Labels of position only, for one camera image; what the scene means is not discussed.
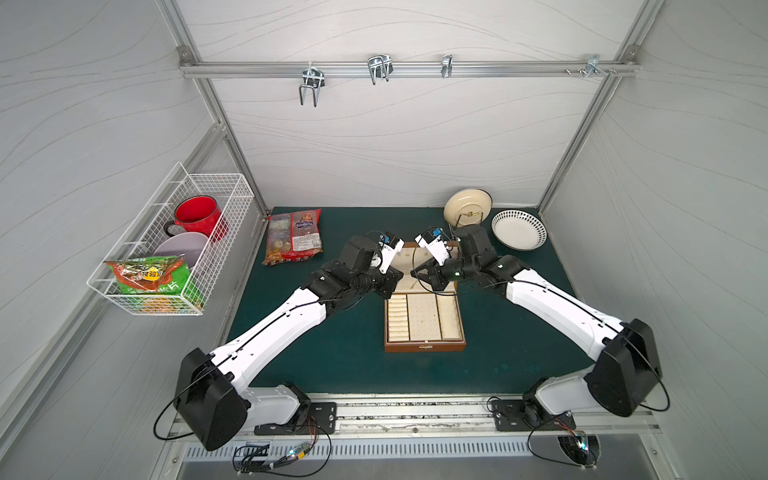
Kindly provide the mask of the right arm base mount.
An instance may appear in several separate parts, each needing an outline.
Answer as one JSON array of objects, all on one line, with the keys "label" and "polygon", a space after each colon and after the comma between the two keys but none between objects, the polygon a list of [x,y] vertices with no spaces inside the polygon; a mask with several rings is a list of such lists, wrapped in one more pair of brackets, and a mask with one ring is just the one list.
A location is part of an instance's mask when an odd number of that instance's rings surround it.
[{"label": "right arm base mount", "polygon": [[489,397],[485,409],[491,414],[495,429],[499,432],[576,430],[572,414],[548,413],[535,399],[536,389],[543,383],[544,378],[537,381],[520,399]]}]

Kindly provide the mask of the brown wooden jewelry box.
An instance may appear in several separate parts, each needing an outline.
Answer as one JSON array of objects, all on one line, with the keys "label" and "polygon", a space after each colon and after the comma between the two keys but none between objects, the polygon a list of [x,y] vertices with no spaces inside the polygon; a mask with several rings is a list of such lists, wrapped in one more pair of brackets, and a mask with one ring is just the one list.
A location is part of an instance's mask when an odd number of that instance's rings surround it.
[{"label": "brown wooden jewelry box", "polygon": [[466,348],[457,283],[450,282],[445,290],[436,292],[428,282],[410,275],[430,258],[414,242],[407,242],[394,257],[392,266],[403,278],[385,302],[384,349],[388,353],[460,352]]}]

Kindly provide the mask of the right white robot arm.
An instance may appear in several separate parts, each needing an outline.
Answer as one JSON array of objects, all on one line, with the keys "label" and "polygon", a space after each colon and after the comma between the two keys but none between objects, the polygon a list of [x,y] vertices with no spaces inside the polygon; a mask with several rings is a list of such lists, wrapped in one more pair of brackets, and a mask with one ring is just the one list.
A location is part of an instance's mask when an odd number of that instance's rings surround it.
[{"label": "right white robot arm", "polygon": [[520,408],[530,425],[596,407],[629,417],[663,384],[655,336],[648,324],[640,319],[622,321],[592,308],[518,258],[499,255],[480,225],[460,227],[456,235],[456,258],[451,257],[441,229],[426,229],[417,235],[417,245],[431,257],[412,269],[412,277],[435,291],[454,281],[475,281],[535,314],[593,362],[590,367],[535,383],[524,394]]}]

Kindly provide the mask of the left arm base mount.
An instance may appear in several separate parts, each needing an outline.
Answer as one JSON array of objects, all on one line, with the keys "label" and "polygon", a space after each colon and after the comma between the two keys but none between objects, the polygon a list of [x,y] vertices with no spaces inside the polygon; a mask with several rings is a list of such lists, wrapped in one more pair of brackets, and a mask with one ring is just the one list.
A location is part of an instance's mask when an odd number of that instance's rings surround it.
[{"label": "left arm base mount", "polygon": [[264,424],[254,428],[257,436],[308,435],[311,427],[333,434],[336,429],[337,407],[335,402],[314,402],[299,407],[294,416],[283,425]]}]

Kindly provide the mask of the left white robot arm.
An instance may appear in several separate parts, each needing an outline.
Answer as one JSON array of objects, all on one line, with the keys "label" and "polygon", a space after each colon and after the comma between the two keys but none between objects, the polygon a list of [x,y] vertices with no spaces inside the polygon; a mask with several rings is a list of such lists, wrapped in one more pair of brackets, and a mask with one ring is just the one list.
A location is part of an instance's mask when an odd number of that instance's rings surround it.
[{"label": "left white robot arm", "polygon": [[374,293],[389,299],[402,279],[392,262],[403,239],[354,236],[338,258],[313,271],[273,312],[239,337],[206,353],[196,348],[181,361],[171,402],[208,451],[245,426],[296,425],[311,404],[295,386],[252,390],[251,382],[283,350],[334,313]]}]

